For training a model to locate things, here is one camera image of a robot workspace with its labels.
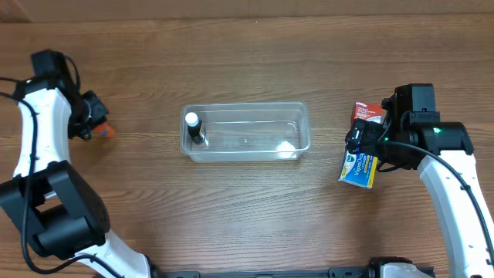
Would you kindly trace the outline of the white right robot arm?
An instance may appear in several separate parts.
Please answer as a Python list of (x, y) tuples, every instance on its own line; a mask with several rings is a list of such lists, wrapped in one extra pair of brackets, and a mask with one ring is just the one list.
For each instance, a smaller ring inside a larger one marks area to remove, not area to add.
[(381, 123), (353, 120), (347, 151), (377, 158), (381, 173), (416, 170), (438, 217), (450, 276), (491, 277), (493, 220), (466, 127), (441, 119), (430, 83), (398, 86), (381, 107), (386, 112)]

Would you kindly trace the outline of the blue VapoDrops box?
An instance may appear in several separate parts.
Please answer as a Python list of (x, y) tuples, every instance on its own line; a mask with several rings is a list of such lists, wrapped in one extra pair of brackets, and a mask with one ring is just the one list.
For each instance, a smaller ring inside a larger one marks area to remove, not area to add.
[(338, 181), (360, 188), (372, 189), (378, 158), (365, 153), (345, 152)]

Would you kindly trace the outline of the dark bottle white cap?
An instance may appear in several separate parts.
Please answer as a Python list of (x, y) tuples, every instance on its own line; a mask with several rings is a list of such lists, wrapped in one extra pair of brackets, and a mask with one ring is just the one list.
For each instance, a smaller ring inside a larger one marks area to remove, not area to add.
[(188, 128), (188, 134), (195, 144), (205, 142), (205, 128), (202, 120), (195, 112), (189, 112), (184, 117)]

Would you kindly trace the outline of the orange bottle white cap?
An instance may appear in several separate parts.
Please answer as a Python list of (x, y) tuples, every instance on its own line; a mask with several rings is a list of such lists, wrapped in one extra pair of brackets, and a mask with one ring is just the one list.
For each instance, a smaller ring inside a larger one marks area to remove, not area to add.
[(103, 137), (112, 137), (116, 135), (115, 129), (107, 122), (95, 126), (93, 128), (93, 133)]

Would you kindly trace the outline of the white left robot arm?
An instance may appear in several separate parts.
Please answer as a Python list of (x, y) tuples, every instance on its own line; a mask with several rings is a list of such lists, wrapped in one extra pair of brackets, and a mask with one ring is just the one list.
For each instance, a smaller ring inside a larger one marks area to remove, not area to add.
[(69, 140), (107, 134), (107, 108), (89, 90), (65, 54), (31, 55), (35, 75), (9, 94), (22, 115), (22, 146), (10, 181), (1, 185), (1, 207), (21, 233), (29, 268), (49, 275), (82, 263), (103, 277), (159, 277), (161, 271), (110, 228), (99, 195), (70, 163)]

